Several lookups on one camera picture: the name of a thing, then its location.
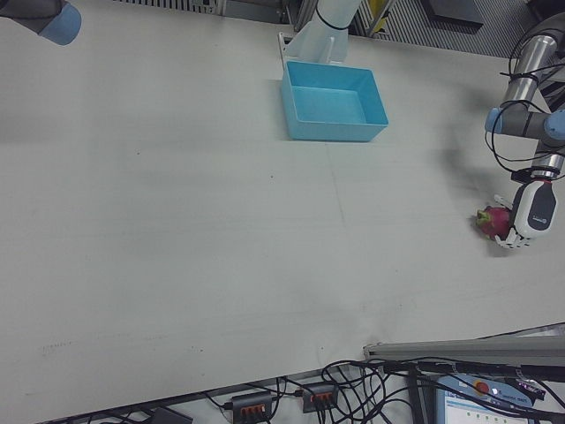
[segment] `metal extrusion bar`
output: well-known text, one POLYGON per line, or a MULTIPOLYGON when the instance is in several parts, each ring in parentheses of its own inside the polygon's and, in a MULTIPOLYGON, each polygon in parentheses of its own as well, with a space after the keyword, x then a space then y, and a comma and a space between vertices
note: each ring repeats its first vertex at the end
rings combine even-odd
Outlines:
POLYGON ((565 337, 517 337, 511 339, 456 340, 400 344, 370 344, 368 360, 412 360, 442 357, 488 364, 565 367, 565 337))

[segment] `red emergency stop button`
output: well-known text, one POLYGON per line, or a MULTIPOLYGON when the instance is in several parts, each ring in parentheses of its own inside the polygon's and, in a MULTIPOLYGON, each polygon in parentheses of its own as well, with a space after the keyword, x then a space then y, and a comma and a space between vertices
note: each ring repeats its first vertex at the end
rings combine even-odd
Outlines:
POLYGON ((477 380, 473 385, 475 386, 475 390, 480 396, 484 396, 486 393, 488 393, 488 384, 486 384, 485 382, 477 380))

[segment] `blue tray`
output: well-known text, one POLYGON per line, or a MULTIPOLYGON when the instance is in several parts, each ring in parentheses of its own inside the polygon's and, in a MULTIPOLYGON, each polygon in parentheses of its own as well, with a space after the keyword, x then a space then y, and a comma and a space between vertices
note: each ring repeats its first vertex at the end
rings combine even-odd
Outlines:
POLYGON ((388 126, 367 69, 287 62, 281 90, 293 139, 370 141, 388 126))

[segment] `white table surface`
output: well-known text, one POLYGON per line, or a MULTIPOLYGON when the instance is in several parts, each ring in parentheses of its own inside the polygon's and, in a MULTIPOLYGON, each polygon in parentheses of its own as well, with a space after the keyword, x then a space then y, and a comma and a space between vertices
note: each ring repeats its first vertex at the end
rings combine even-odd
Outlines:
POLYGON ((353 39, 389 128, 293 141, 280 27, 75 4, 66 48, 0 25, 1 422, 563 321, 565 212, 521 252, 472 225, 517 189, 483 141, 504 60, 353 39))

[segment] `black cable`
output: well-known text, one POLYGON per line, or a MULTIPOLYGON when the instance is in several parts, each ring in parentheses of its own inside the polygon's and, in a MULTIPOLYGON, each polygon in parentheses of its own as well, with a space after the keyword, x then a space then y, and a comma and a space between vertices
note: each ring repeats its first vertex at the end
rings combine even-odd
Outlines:
POLYGON ((247 382, 246 384, 244 384, 245 386, 249 386, 249 387, 253 387, 254 389, 261 389, 261 390, 266 390, 266 391, 270 391, 271 393, 276 393, 277 396, 282 395, 282 396, 294 396, 294 393, 286 393, 286 392, 281 392, 279 390, 276 389, 270 389, 269 387, 265 387, 265 386, 261 386, 259 384, 254 384, 252 382, 247 382))
MULTIPOLYGON (((352 383, 352 382, 356 382, 358 381, 358 378, 355 379, 347 379, 347 382, 340 382, 338 380, 336 380, 330 373, 329 373, 329 369, 335 367, 335 364, 338 364, 337 366, 341 366, 341 365, 352 365, 354 367, 358 367, 359 369, 364 369, 366 367, 366 363, 365 362, 357 362, 357 361, 338 361, 335 362, 333 364, 329 364, 328 366, 324 367, 322 369, 321 372, 321 376, 322 379, 324 381, 327 382, 331 382, 333 384, 335 384, 338 388, 340 388, 342 385, 345 385, 347 382, 348 383, 352 383)), ((384 380, 382 379, 382 377, 378 374, 377 370, 372 369, 372 373, 370 374, 370 376, 377 376, 380 380, 381 380, 381 386, 382 386, 382 390, 383 390, 383 396, 386 396, 386 388, 384 387, 384 380)), ((350 406, 350 402, 349 399, 347 398, 347 394, 345 392, 342 393, 343 399, 345 401, 345 403, 348 405, 348 412, 344 412, 339 405, 337 405, 335 407, 335 409, 343 416, 340 420, 336 421, 336 424, 339 424, 340 422, 343 422, 344 420, 350 420, 351 422, 354 421, 359 421, 359 422, 364 422, 367 416, 367 412, 365 411, 365 407, 371 402, 372 398, 374 398, 374 396, 376 396, 378 390, 380 389, 379 386, 376 390, 373 390, 371 392, 371 395, 365 399, 365 401, 363 401, 362 403, 359 404, 359 406, 357 406, 355 409, 353 409, 350 406), (357 417, 356 414, 358 413, 362 413, 362 417, 357 417)))
POLYGON ((537 384, 539 384, 541 387, 543 387, 545 390, 547 390, 547 392, 552 396, 553 399, 555 399, 557 401, 557 403, 562 407, 565 408, 565 401, 563 399, 561 399, 557 393, 554 392, 554 390, 549 387, 547 384, 545 384, 544 382, 541 382, 540 380, 536 380, 535 381, 537 384))
MULTIPOLYGON (((381 367, 381 366, 386 365, 386 364, 389 364, 389 365, 393 364, 394 365, 394 364, 399 364, 399 363, 412 362, 412 361, 415 361, 415 360, 442 360, 442 361, 447 361, 447 362, 460 362, 460 363, 467 363, 467 364, 473 364, 473 365, 481 365, 482 364, 480 362, 455 361, 455 360, 452 360, 452 359, 449 359, 449 358, 442 358, 442 357, 421 357, 421 358, 416 358, 416 359, 411 359, 411 360, 402 360, 402 361, 380 360, 380 363, 365 363, 365 364, 362 364, 362 363, 359 363, 359 362, 356 362, 356 361, 352 361, 352 362, 349 362, 349 363, 353 364, 355 366, 358 366, 358 367, 369 367, 369 368, 372 368, 372 369, 376 369, 376 368, 381 367)), ((339 361, 339 363, 340 364, 346 364, 348 362, 347 361, 339 361)), ((423 379, 422 377, 407 376, 407 375, 402 375, 402 374, 392 373, 392 372, 387 372, 387 374, 398 375, 398 376, 401 376, 403 378, 410 377, 410 378, 416 378, 416 379, 419 378, 419 380, 423 379)), ((423 379, 423 380, 427 383, 428 387, 431 386, 431 387, 434 387, 436 389, 442 389, 442 390, 445 390, 445 391, 456 393, 457 395, 461 396, 462 398, 467 398, 471 402, 477 403, 478 405, 482 405, 486 409, 489 409, 489 410, 496 412, 496 413, 500 413, 501 415, 510 416, 510 417, 517 417, 517 418, 533 418, 533 419, 541 418, 543 420, 544 418, 547 418, 547 416, 549 414, 545 411, 540 411, 540 410, 536 410, 536 409, 533 409, 533 408, 527 408, 527 407, 524 407, 522 405, 513 404, 512 402, 506 401, 504 399, 500 399, 500 400, 503 402, 504 405, 512 405, 511 408, 508 408, 508 407, 505 407, 505 406, 495 406, 495 407, 493 407, 492 404, 487 403, 483 400, 477 399, 476 397, 462 393, 459 390, 451 389, 448 386, 445 386, 445 385, 437 383, 437 382, 434 382, 433 384, 431 384, 431 382, 429 382, 429 380, 427 380, 427 379, 423 379)), ((386 400, 387 398, 394 396, 396 393, 399 393, 399 392, 407 390, 407 389, 408 388, 403 388, 403 389, 397 390, 397 391, 391 393, 390 395, 388 395, 388 397, 383 398, 383 401, 386 400)))
POLYGON ((387 415, 385 415, 385 413, 381 412, 380 416, 382 417, 382 420, 385 421, 387 424, 392 424, 392 421, 388 419, 387 415))
POLYGON ((505 156, 500 155, 497 151, 496 151, 496 146, 494 145, 494 134, 495 134, 495 129, 496 126, 498 125, 499 121, 502 118, 502 115, 504 114, 504 112, 506 110, 508 110, 509 108, 511 108, 512 106, 516 105, 516 104, 524 104, 524 105, 529 105, 532 106, 533 108, 541 111, 542 113, 545 113, 537 104, 535 104, 534 102, 530 102, 530 101, 526 101, 526 100, 514 100, 514 101, 509 101, 506 102, 505 105, 501 108, 501 110, 499 110, 496 119, 494 120, 493 123, 493 127, 490 129, 490 133, 491 133, 491 144, 488 144, 488 141, 486 139, 487 137, 487 133, 485 132, 485 144, 486 146, 489 148, 489 150, 493 153, 494 159, 496 160, 496 162, 501 166, 501 168, 503 168, 504 170, 513 173, 516 172, 518 170, 513 170, 511 168, 509 168, 508 166, 506 166, 504 163, 502 163, 501 160, 507 161, 507 162, 528 162, 528 161, 532 161, 535 159, 539 159, 539 158, 543 158, 543 157, 548 157, 550 155, 560 155, 560 156, 565 156, 563 153, 557 151, 557 150, 561 150, 562 148, 555 148, 555 151, 552 151, 551 153, 544 153, 543 155, 535 155, 532 158, 524 158, 524 159, 509 159, 505 156))
POLYGON ((58 16, 61 11, 63 10, 63 0, 57 0, 57 11, 50 15, 43 15, 43 16, 11 16, 11 15, 4 15, 0 14, 0 18, 9 18, 9 19, 16 19, 16 20, 41 20, 41 19, 52 19, 55 16, 58 16))
POLYGON ((202 392, 202 394, 204 396, 206 396, 206 398, 212 402, 220 411, 223 411, 225 408, 223 405, 220 405, 218 402, 216 402, 210 395, 208 395, 205 391, 202 392))
POLYGON ((320 18, 320 20, 321 20, 325 25, 327 25, 328 27, 330 27, 330 28, 332 28, 332 29, 334 29, 334 30, 336 30, 336 31, 345 31, 346 29, 348 29, 348 28, 350 27, 349 25, 348 25, 348 26, 341 26, 341 27, 339 27, 339 26, 335 26, 335 25, 332 25, 332 24, 330 24, 329 22, 327 22, 327 21, 324 19, 324 17, 321 16, 320 10, 318 9, 318 2, 316 2, 315 11, 316 11, 316 14, 318 15, 318 18, 320 18))
POLYGON ((112 411, 107 411, 105 413, 103 413, 104 415, 107 415, 109 417, 114 417, 114 418, 118 418, 119 420, 122 420, 122 422, 129 422, 131 424, 140 424, 143 421, 136 421, 136 420, 132 420, 131 418, 128 418, 129 415, 127 417, 124 417, 118 413, 113 413, 112 411))
MULTIPOLYGON (((554 413, 548 413, 547 411, 540 411, 540 410, 537 410, 537 409, 524 407, 522 405, 517 405, 517 404, 514 404, 513 402, 509 402, 508 400, 504 400, 504 399, 502 400, 502 402, 506 405, 510 405, 510 407, 506 407, 506 406, 503 406, 503 405, 493 405, 493 404, 486 402, 482 399, 479 399, 479 398, 473 397, 472 395, 469 395, 467 393, 461 392, 460 390, 456 390, 456 389, 453 389, 449 386, 446 386, 445 384, 441 384, 439 382, 431 382, 430 380, 426 379, 425 377, 419 377, 419 376, 416 376, 416 375, 403 375, 403 374, 398 374, 398 373, 390 373, 390 374, 401 376, 401 377, 404 377, 404 378, 411 378, 411 379, 427 382, 427 383, 431 384, 432 387, 434 387, 436 389, 445 390, 445 391, 448 391, 450 393, 455 393, 455 394, 457 394, 457 396, 460 396, 461 398, 470 400, 471 402, 473 402, 475 404, 483 406, 485 409, 488 409, 488 410, 493 411, 495 413, 499 413, 500 415, 504 415, 506 417, 547 420, 550 414, 554 414, 554 413)), ((464 382, 465 384, 468 385, 468 383, 465 380, 461 380, 461 382, 464 382)), ((408 388, 400 389, 400 390, 397 390, 394 393, 397 393, 397 392, 403 391, 403 390, 407 390, 407 389, 408 388)), ((488 396, 490 398, 497 398, 497 397, 490 395, 490 394, 488 396)))

